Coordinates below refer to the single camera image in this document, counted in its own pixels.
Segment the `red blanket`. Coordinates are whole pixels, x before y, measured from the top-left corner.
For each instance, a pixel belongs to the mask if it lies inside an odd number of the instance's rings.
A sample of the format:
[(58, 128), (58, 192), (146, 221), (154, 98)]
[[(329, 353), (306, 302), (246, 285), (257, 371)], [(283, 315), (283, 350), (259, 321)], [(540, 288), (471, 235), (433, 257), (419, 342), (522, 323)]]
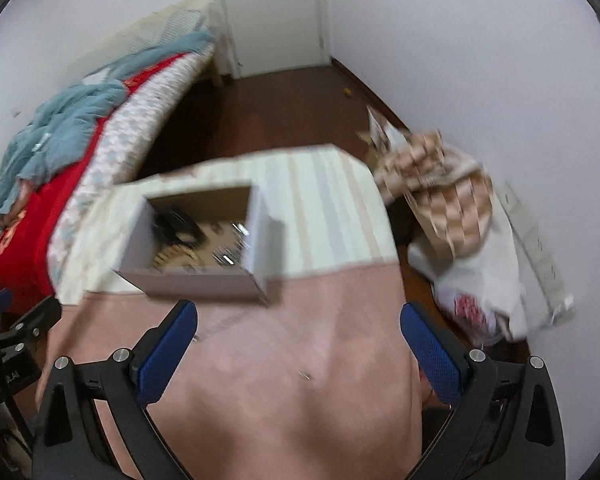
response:
[(82, 159), (34, 188), (27, 203), (0, 234), (0, 290), (8, 288), (12, 292), (7, 312), (13, 315), (29, 312), (56, 292), (47, 271), (48, 242), (108, 117), (96, 122), (94, 136)]

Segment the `white plastic bag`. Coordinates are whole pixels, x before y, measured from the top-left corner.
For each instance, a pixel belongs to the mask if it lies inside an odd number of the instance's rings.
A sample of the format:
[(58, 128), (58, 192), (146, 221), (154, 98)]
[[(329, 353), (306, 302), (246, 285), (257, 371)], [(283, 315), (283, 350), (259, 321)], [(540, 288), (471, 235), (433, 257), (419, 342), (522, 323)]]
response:
[(419, 235), (407, 247), (408, 264), (431, 282), (441, 312), (481, 346), (528, 335), (524, 286), (512, 228), (501, 203), (493, 203), (489, 231), (478, 252), (444, 261)]

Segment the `teal blue quilt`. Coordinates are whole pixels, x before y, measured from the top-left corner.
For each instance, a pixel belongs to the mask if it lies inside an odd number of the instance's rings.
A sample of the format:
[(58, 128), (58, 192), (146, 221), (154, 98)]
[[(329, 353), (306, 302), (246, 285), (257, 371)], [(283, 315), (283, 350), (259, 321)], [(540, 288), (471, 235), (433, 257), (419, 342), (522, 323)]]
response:
[(201, 54), (214, 41), (201, 28), (167, 44), (118, 58), (95, 70), (94, 82), (79, 82), (41, 104), (31, 121), (9, 142), (0, 166), (0, 216), (8, 214), (20, 185), (37, 188), (84, 156), (96, 122), (130, 95), (125, 81), (178, 54)]

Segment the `black item in box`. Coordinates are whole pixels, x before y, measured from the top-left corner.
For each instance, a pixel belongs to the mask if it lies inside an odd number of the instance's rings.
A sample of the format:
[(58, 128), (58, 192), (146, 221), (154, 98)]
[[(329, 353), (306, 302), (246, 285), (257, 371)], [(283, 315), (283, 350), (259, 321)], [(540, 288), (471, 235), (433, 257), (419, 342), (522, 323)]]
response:
[(152, 220), (152, 230), (159, 240), (171, 245), (195, 248), (207, 240), (200, 226), (177, 209), (157, 211)]

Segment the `white power strip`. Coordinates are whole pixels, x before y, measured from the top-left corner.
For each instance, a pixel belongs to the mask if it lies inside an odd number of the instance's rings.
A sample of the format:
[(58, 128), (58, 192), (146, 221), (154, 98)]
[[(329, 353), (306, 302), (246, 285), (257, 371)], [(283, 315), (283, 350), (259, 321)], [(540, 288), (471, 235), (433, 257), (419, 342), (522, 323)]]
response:
[(544, 240), (539, 221), (509, 182), (504, 181), (496, 195), (538, 290), (524, 300), (529, 332), (565, 323), (573, 317), (574, 297), (562, 278), (550, 244)]

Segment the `pink table cloth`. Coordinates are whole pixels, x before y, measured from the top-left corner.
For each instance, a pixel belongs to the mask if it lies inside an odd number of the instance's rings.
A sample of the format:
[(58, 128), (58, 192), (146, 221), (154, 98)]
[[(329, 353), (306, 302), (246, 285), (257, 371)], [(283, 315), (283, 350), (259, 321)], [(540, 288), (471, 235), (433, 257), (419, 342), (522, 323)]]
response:
[(151, 417), (197, 479), (402, 479), (422, 452), (404, 301), (376, 264), (274, 281), (267, 306), (204, 302)]

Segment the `checkered white mattress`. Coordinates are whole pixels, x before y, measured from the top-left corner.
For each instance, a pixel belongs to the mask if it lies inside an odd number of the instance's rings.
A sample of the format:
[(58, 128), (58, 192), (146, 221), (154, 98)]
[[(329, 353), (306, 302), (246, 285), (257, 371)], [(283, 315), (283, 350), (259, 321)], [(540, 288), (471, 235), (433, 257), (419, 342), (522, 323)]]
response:
[(46, 264), (53, 289), (59, 288), (81, 223), (94, 201), (135, 177), (164, 123), (213, 58), (214, 47), (208, 46), (173, 55), (125, 79), (129, 96), (104, 121), (94, 152), (50, 236)]

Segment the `white cardboard box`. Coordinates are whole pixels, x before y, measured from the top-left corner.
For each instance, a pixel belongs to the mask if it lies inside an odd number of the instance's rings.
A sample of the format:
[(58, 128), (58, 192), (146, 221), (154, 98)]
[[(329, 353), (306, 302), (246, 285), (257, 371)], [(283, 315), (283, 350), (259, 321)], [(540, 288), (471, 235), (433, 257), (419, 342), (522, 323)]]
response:
[(265, 304), (280, 234), (252, 182), (146, 197), (114, 272), (151, 297)]

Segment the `checkered brown cloth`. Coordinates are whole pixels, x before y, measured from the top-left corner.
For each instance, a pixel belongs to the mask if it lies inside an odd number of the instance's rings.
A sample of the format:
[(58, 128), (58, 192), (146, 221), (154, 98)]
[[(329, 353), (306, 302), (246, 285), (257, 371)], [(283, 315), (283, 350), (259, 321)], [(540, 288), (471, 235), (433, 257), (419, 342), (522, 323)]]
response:
[(493, 184), (480, 162), (443, 142), (437, 131), (398, 133), (392, 148), (385, 133), (361, 132), (374, 181), (389, 206), (403, 198), (434, 254), (442, 260), (478, 252), (490, 228)]

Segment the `striped cream mattress pad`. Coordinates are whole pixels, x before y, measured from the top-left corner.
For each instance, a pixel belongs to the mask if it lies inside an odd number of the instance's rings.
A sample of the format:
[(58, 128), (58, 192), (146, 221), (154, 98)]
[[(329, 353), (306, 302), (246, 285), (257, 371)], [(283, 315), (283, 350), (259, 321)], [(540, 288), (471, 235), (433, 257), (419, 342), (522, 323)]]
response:
[(372, 173), (333, 145), (212, 159), (173, 176), (117, 185), (99, 196), (79, 227), (56, 286), (62, 304), (84, 292), (135, 294), (117, 270), (140, 213), (152, 198), (247, 188), (264, 220), (249, 223), (261, 237), (267, 278), (306, 278), (398, 261), (388, 214)]

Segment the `white door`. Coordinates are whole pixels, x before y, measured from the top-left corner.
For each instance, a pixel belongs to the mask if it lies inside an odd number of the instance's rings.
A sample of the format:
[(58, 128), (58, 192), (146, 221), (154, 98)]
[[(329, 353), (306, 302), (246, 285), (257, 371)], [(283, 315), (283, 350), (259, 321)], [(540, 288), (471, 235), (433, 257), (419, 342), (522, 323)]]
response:
[(326, 0), (218, 0), (236, 79), (328, 62)]

